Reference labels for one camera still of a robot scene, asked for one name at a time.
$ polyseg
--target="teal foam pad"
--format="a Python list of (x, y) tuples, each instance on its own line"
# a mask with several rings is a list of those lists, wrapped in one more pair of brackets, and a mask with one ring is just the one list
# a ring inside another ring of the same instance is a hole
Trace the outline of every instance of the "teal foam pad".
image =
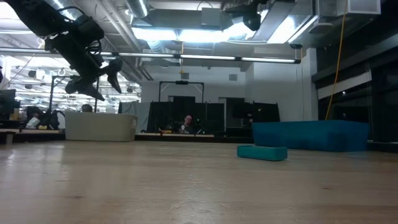
[(282, 161), (287, 159), (286, 147), (238, 146), (238, 157)]

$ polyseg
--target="glass wall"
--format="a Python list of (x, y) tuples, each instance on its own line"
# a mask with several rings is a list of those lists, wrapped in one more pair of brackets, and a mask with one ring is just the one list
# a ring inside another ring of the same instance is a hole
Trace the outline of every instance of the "glass wall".
[[(21, 112), (28, 106), (37, 106), (43, 111), (49, 108), (51, 82), (53, 76), (62, 76), (55, 79), (53, 94), (53, 110), (80, 111), (84, 104), (95, 105), (95, 99), (81, 94), (67, 94), (65, 86), (70, 81), (69, 76), (78, 75), (69, 69), (69, 64), (63, 58), (48, 57), (3, 57), (7, 60), (8, 89), (16, 89), (16, 100), (21, 102)], [(118, 75), (122, 94), (119, 94), (103, 75), (99, 81), (99, 92), (105, 101), (98, 101), (97, 112), (117, 113), (119, 102), (141, 100), (141, 87), (137, 83), (128, 82), (122, 75)]]
[[(398, 63), (372, 69), (372, 80), (335, 93), (329, 119), (369, 123), (369, 139), (398, 142)], [(325, 119), (329, 97), (318, 101), (319, 119)]]

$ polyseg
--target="man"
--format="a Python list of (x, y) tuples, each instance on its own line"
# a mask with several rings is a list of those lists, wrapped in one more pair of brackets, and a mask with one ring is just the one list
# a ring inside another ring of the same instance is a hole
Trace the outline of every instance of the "man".
[(92, 113), (93, 107), (91, 105), (85, 104), (85, 105), (81, 106), (81, 112)]
[(195, 134), (195, 130), (192, 127), (192, 116), (187, 115), (184, 119), (184, 124), (181, 125), (181, 133), (184, 134)]

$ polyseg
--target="black robotic arm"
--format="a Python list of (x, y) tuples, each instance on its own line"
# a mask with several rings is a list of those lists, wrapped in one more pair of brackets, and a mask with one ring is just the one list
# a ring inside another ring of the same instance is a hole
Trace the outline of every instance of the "black robotic arm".
[[(119, 93), (118, 82), (123, 62), (120, 58), (110, 61), (101, 68), (104, 62), (101, 53), (101, 42), (104, 31), (79, 8), (68, 7), (56, 10), (43, 0), (4, 0), (19, 19), (37, 36), (45, 41), (46, 50), (56, 50), (76, 70), (80, 76), (69, 81), (65, 91), (69, 94), (78, 92), (104, 100), (94, 88), (93, 83), (100, 76), (107, 74), (108, 81)], [(74, 8), (82, 12), (75, 20), (63, 16), (60, 11)]]

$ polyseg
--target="wooden table surface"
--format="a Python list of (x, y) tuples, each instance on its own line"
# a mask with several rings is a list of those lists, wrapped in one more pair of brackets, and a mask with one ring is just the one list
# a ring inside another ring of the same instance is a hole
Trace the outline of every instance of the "wooden table surface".
[(0, 223), (398, 223), (398, 155), (235, 144), (46, 142), (0, 147)]

